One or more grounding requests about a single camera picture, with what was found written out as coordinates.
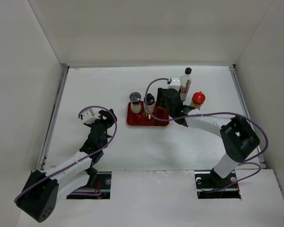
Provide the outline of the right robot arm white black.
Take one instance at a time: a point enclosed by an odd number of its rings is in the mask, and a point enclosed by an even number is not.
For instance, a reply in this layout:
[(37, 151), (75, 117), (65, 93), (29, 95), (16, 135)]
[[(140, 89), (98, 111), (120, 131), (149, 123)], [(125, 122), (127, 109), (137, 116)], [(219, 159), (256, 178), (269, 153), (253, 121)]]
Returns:
[(184, 105), (173, 88), (158, 88), (157, 105), (167, 109), (177, 124), (201, 129), (222, 139), (225, 154), (210, 172), (210, 182), (215, 187), (226, 184), (230, 173), (260, 144), (260, 139), (245, 118), (201, 115), (197, 108)]

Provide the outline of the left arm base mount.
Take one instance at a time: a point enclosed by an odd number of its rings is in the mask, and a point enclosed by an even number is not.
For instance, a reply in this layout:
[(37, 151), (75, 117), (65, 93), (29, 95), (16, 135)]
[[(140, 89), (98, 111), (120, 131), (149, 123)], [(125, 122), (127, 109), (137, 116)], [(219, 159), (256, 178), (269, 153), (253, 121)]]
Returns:
[(68, 200), (109, 200), (112, 185), (111, 171), (90, 170), (86, 185), (79, 187), (66, 197)]

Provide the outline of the clear cap salt grinder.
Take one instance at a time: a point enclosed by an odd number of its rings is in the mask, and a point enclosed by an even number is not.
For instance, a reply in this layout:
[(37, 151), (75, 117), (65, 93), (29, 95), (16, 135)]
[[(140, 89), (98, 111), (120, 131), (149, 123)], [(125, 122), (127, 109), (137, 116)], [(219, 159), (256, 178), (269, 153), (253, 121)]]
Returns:
[(142, 109), (141, 94), (139, 92), (132, 92), (129, 95), (129, 99), (130, 99), (130, 102), (131, 102), (131, 105), (130, 105), (131, 111), (134, 114), (138, 114)]

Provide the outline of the dark sauce bottle black cap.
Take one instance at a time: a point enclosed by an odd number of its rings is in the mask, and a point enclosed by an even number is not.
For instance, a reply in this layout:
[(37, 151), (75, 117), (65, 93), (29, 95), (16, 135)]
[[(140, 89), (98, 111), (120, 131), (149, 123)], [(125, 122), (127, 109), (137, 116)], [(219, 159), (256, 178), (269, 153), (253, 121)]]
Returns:
[(184, 75), (180, 78), (180, 89), (179, 89), (179, 94), (180, 94), (180, 99), (182, 102), (186, 100), (190, 85), (191, 85), (191, 72), (192, 69), (187, 67), (185, 69)]

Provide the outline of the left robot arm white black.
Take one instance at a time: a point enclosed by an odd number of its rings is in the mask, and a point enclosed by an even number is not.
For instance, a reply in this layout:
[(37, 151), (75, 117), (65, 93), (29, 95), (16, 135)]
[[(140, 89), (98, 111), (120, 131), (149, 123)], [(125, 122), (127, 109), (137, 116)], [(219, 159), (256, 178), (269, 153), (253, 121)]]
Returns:
[(87, 116), (91, 110), (91, 107), (86, 107), (79, 113), (84, 125), (90, 128), (79, 151), (50, 170), (33, 171), (14, 200), (18, 208), (39, 223), (52, 214), (58, 201), (82, 186), (90, 189), (97, 183), (97, 171), (93, 166), (102, 158), (103, 150), (114, 138), (107, 130), (117, 126), (117, 117), (113, 109), (104, 107), (100, 109), (98, 117)]

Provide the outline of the black cap salt grinder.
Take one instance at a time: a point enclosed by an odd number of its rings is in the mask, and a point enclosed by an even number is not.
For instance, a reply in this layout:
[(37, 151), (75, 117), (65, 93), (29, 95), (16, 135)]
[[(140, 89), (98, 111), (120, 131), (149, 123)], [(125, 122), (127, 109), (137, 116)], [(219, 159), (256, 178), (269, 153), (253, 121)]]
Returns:
[(154, 113), (155, 110), (155, 98), (151, 93), (148, 93), (146, 96), (146, 102), (143, 104), (144, 112), (147, 114)]

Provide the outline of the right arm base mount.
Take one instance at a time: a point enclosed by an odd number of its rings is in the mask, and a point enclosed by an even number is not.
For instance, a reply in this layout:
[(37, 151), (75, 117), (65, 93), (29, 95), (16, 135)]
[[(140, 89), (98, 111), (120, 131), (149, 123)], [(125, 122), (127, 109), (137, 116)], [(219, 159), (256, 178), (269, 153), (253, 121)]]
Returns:
[(195, 172), (197, 197), (199, 199), (240, 199), (238, 183), (224, 188), (235, 181), (237, 181), (235, 171), (224, 179), (211, 176), (210, 171)]

